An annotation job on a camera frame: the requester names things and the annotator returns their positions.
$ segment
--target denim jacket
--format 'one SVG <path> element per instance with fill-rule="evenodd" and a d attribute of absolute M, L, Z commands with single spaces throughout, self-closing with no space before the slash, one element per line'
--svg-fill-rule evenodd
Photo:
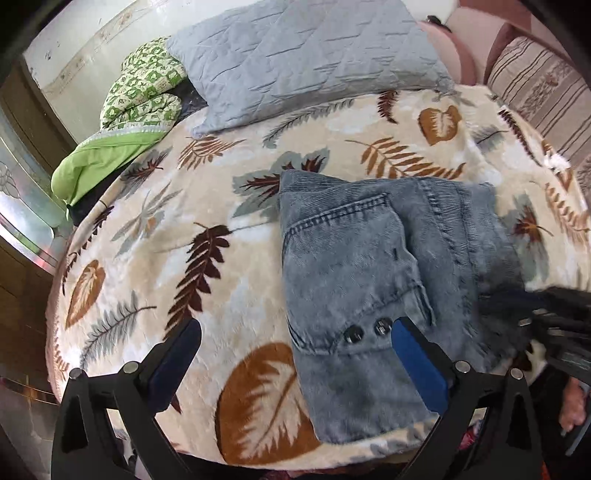
<path fill-rule="evenodd" d="M 479 295 L 522 287 L 494 203 L 489 184 L 282 173 L 287 321 L 321 441 L 354 442 L 433 416 L 391 347 L 401 316 L 478 371 L 514 353 L 515 328 L 478 315 Z"/>

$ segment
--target metal bolt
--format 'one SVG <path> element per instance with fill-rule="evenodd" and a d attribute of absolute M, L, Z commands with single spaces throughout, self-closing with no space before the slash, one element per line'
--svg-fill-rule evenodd
<path fill-rule="evenodd" d="M 133 373 L 137 372 L 138 368 L 139 368 L 139 363 L 138 362 L 127 362 L 123 366 L 123 371 L 126 374 L 133 374 Z"/>
<path fill-rule="evenodd" d="M 523 378 L 523 372 L 518 368 L 511 369 L 511 376 L 516 380 L 521 380 Z"/>
<path fill-rule="evenodd" d="M 70 370 L 70 379 L 71 380 L 75 380 L 76 378 L 78 378 L 81 375 L 82 375 L 81 368 L 73 368 L 72 370 Z"/>
<path fill-rule="evenodd" d="M 456 370 L 463 374 L 467 374 L 470 371 L 470 364 L 464 360 L 460 360 L 459 362 L 456 362 Z"/>

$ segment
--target white wall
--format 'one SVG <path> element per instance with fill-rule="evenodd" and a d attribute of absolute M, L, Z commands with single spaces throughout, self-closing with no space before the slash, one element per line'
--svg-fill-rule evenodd
<path fill-rule="evenodd" d="M 457 0 L 403 0 L 423 20 L 445 22 Z M 255 0 L 73 0 L 24 53 L 35 81 L 77 142 L 99 129 L 106 94 L 121 62 L 153 38 Z"/>

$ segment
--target bedsheet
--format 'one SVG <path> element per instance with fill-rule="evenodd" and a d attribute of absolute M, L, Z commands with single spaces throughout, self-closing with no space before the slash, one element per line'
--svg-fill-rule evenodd
<path fill-rule="evenodd" d="M 527 287 L 591 287 L 589 212 L 571 169 L 548 162 L 552 146 L 485 86 L 365 95 L 194 140 L 204 115 L 138 157 L 74 233 L 48 304 L 58 398 L 71 368 L 116 372 L 189 312 L 203 342 L 157 415 L 177 450 L 297 470 L 417 447 L 434 419 L 339 446 L 314 436 L 280 280 L 276 199 L 287 169 L 490 182 Z M 527 354 L 534 375 L 540 353 Z"/>

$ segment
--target striped pillow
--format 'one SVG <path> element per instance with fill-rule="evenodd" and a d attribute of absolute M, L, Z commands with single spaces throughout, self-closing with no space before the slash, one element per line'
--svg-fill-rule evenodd
<path fill-rule="evenodd" d="M 517 37 L 495 62 L 487 85 L 575 169 L 591 157 L 591 90 L 550 50 Z"/>

